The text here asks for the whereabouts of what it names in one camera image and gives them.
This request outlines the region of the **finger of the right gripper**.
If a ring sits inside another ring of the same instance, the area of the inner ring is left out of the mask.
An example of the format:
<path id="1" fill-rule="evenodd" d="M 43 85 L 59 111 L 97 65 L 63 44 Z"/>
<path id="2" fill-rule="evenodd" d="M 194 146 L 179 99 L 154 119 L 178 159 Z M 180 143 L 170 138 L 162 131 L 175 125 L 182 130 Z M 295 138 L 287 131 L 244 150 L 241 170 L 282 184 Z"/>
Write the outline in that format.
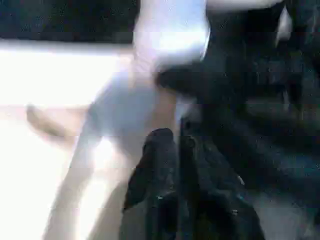
<path id="1" fill-rule="evenodd" d="M 222 100 L 226 96 L 226 78 L 203 63 L 162 70 L 155 77 L 155 83 L 166 90 L 198 100 Z"/>

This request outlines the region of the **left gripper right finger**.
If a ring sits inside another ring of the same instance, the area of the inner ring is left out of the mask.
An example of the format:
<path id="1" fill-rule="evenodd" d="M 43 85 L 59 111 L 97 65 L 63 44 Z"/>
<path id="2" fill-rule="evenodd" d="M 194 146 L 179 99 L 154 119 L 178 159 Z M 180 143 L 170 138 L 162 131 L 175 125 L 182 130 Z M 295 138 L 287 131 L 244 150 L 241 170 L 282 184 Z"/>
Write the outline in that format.
<path id="1" fill-rule="evenodd" d="M 181 239 L 265 239 L 240 176 L 198 122 L 180 122 L 179 159 Z"/>

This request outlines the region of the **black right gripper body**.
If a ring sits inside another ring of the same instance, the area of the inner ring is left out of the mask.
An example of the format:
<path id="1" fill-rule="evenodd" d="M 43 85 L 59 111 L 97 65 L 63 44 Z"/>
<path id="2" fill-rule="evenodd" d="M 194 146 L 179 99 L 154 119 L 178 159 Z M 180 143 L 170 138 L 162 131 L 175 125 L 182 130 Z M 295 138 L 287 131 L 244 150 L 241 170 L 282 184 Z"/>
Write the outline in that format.
<path id="1" fill-rule="evenodd" d="M 209 100 L 247 99 L 288 86 L 299 100 L 320 98 L 320 3 L 317 0 L 210 0 L 223 18 L 216 42 L 227 53 L 223 76 L 206 85 Z"/>

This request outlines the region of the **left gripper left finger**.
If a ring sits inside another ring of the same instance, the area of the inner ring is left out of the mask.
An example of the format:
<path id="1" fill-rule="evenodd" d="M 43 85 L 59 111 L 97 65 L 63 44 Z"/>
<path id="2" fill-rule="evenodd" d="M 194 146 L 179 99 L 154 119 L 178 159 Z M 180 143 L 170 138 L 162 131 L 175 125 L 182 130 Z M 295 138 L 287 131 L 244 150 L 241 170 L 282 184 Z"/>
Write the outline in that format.
<path id="1" fill-rule="evenodd" d="M 174 240 L 178 228 L 178 154 L 173 132 L 149 133 L 123 203 L 123 240 Z"/>

